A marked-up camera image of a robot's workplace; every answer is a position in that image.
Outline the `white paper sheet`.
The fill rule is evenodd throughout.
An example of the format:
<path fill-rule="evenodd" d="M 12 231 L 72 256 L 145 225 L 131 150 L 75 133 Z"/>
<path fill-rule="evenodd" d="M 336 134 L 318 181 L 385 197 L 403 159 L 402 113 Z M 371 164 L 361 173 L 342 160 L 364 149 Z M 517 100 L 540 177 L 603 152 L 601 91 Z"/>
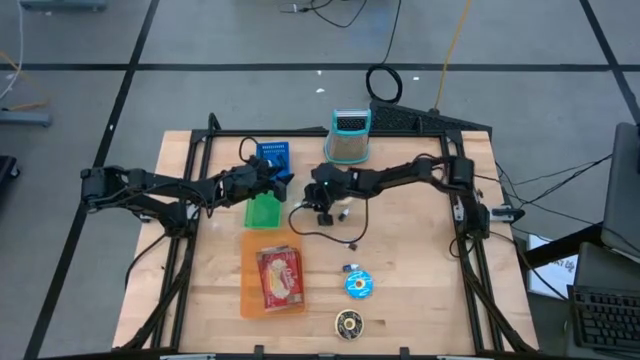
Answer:
<path fill-rule="evenodd" d="M 567 287 L 574 283 L 578 258 L 578 255 L 572 255 L 528 270 L 527 291 L 559 300 L 567 299 Z"/>

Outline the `teal metal box grater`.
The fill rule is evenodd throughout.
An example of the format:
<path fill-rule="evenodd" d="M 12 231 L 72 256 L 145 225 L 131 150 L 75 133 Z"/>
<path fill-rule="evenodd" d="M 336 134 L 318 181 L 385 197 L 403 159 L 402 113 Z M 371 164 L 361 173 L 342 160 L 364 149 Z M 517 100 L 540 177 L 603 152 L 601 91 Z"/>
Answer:
<path fill-rule="evenodd" d="M 369 158 L 369 132 L 372 123 L 370 109 L 335 109 L 324 143 L 328 162 L 354 165 Z"/>

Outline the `grey floor platform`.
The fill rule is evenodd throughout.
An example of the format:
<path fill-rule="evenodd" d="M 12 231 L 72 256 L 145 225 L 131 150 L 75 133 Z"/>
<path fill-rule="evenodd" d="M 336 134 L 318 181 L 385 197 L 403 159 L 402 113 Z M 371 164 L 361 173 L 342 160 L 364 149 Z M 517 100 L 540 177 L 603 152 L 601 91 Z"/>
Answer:
<path fill-rule="evenodd" d="M 18 0 L 25 10 L 103 11 L 107 0 Z"/>
<path fill-rule="evenodd" d="M 49 127 L 51 117 L 46 113 L 0 110 L 2 125 L 33 125 Z"/>

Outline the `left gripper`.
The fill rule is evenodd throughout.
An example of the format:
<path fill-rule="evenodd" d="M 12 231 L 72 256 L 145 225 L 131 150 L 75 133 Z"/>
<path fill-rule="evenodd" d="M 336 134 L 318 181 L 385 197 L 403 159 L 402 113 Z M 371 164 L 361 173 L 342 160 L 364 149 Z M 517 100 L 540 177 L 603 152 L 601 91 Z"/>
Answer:
<path fill-rule="evenodd" d="M 232 200 L 244 201 L 272 192 L 278 201 L 286 201 L 289 174 L 289 163 L 281 155 L 272 160 L 251 156 L 244 165 L 232 169 Z"/>

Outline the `black perforated panel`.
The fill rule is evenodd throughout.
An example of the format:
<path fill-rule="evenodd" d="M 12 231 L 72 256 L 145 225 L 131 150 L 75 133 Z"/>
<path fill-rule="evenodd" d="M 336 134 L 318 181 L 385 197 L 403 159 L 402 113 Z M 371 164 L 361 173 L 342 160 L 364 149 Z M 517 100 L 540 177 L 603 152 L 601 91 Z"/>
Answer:
<path fill-rule="evenodd" d="M 489 135 L 492 134 L 490 126 L 444 116 L 435 110 L 421 111 L 376 100 L 372 100 L 369 107 L 372 113 L 371 128 L 374 131 L 422 129 L 424 131 L 484 131 Z"/>

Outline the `black aluminium table frame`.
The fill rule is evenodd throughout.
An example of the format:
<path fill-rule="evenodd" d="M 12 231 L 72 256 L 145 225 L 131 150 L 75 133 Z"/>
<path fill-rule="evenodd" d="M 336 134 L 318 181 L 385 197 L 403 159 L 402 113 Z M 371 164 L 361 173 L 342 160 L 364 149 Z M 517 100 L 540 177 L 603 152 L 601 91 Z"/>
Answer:
<path fill-rule="evenodd" d="M 221 130 L 212 143 L 209 175 L 235 166 L 235 150 L 241 138 L 288 141 L 292 172 L 284 209 L 300 202 L 310 171 L 324 161 L 322 148 L 328 131 Z M 365 168 L 386 168 L 411 161 L 417 153 L 435 155 L 445 149 L 444 135 L 412 132 L 374 134 L 372 155 Z M 468 306 L 459 259 L 451 258 L 448 244 L 455 237 L 451 200 L 428 184 L 405 185 L 369 200 L 369 229 L 357 251 L 319 237 L 299 238 L 306 311 L 290 315 L 245 319 L 241 316 L 241 242 L 246 203 L 219 208 L 211 219 L 203 218 L 195 245 L 183 325 L 177 347 L 171 348 L 177 319 L 174 301 L 165 316 L 164 340 L 157 347 L 174 353 L 212 353 L 216 360 L 250 358 L 256 345 L 263 359 L 399 360 L 408 349 L 413 358 L 429 355 L 472 355 L 480 336 L 487 352 L 493 347 L 490 316 L 479 298 Z M 538 351 L 529 303 L 512 241 L 490 234 L 483 243 L 485 274 L 512 328 Z M 130 341 L 158 302 L 170 243 L 159 245 L 132 271 L 121 308 L 113 347 Z M 358 263 L 374 279 L 373 295 L 353 300 L 343 287 L 341 266 Z M 365 318 L 360 339 L 344 341 L 334 330 L 334 319 L 343 309 L 355 309 Z"/>

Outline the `black keyboard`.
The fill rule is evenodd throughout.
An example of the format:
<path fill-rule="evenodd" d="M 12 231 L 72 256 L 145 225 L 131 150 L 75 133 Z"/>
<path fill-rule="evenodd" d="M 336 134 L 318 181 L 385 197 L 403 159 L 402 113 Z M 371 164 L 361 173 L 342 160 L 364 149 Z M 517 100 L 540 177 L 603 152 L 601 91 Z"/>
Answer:
<path fill-rule="evenodd" d="M 640 291 L 568 285 L 574 343 L 640 355 Z"/>

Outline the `chocolate frosted toy donut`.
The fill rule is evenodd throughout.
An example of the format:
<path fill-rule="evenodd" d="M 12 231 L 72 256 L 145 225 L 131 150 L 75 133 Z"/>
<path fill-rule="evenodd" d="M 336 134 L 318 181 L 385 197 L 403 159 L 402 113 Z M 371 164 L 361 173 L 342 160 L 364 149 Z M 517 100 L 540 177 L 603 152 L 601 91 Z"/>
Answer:
<path fill-rule="evenodd" d="M 355 341 L 362 336 L 364 320 L 356 310 L 345 309 L 336 315 L 334 330 L 340 339 Z"/>

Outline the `green plastic tray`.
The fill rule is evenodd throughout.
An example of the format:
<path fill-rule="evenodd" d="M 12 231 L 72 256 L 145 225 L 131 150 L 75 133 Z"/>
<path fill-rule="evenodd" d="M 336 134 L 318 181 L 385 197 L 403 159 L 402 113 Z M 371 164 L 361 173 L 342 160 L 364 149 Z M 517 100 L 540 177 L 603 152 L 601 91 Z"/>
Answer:
<path fill-rule="evenodd" d="M 260 194 L 247 203 L 244 226 L 249 229 L 276 229 L 281 223 L 281 202 L 272 192 Z"/>

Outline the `orange plastic tray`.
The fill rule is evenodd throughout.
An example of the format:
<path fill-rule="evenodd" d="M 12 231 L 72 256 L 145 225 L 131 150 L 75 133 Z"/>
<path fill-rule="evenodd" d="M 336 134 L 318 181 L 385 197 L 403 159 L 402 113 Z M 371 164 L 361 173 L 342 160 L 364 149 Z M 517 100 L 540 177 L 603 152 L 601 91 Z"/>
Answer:
<path fill-rule="evenodd" d="M 240 314 L 246 319 L 258 319 L 277 316 L 302 314 L 306 311 L 304 304 L 300 307 L 268 312 L 264 308 L 261 280 L 257 265 L 257 253 L 264 248 L 291 246 L 299 251 L 303 269 L 302 245 L 298 235 L 290 230 L 256 230 L 246 232 L 241 241 L 241 305 Z"/>

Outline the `red snack box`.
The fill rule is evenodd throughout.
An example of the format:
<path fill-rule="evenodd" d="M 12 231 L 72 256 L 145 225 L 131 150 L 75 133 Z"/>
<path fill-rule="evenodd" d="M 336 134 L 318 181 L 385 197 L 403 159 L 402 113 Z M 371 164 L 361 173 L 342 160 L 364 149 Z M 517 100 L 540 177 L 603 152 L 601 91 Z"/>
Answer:
<path fill-rule="evenodd" d="M 261 249 L 257 253 L 257 265 L 266 311 L 280 311 L 304 304 L 302 263 L 296 248 Z"/>

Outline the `blue frosted toy donut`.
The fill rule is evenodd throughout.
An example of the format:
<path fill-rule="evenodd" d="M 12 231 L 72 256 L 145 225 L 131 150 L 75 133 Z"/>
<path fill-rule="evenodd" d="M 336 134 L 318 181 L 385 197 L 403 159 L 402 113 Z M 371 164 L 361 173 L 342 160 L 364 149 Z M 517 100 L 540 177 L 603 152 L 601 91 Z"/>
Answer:
<path fill-rule="evenodd" d="M 351 271 L 345 278 L 344 289 L 353 299 L 366 299 L 373 293 L 373 278 L 364 270 Z"/>

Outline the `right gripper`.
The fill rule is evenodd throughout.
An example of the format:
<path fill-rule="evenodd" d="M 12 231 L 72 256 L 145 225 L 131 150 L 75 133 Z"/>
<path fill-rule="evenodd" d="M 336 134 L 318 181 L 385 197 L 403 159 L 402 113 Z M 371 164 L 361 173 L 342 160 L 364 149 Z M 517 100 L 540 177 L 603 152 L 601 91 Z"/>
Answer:
<path fill-rule="evenodd" d="M 318 213 L 319 225 L 332 225 L 329 210 L 334 202 L 346 197 L 350 175 L 333 164 L 320 164 L 311 171 L 311 178 L 312 182 L 304 187 L 304 198 L 294 208 L 312 209 Z"/>

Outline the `blue plastic tray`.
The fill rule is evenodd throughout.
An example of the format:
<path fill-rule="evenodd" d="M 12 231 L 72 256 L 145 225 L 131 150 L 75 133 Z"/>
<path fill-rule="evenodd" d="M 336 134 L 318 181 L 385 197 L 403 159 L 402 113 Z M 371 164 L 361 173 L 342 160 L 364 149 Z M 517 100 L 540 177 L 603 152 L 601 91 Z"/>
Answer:
<path fill-rule="evenodd" d="M 282 159 L 286 159 L 290 166 L 290 174 L 287 176 L 279 176 L 278 172 L 280 171 L 280 167 L 275 167 L 272 165 L 271 160 L 274 156 L 281 155 Z M 290 154 L 289 154 L 289 143 L 286 141 L 283 142 L 260 142 L 256 148 L 256 156 L 258 158 L 264 159 L 268 162 L 268 166 L 265 171 L 260 170 L 258 172 L 258 178 L 260 180 L 265 179 L 267 175 L 270 176 L 271 180 L 281 181 L 285 185 L 288 185 L 294 177 L 294 174 L 291 172 L 290 165 Z"/>

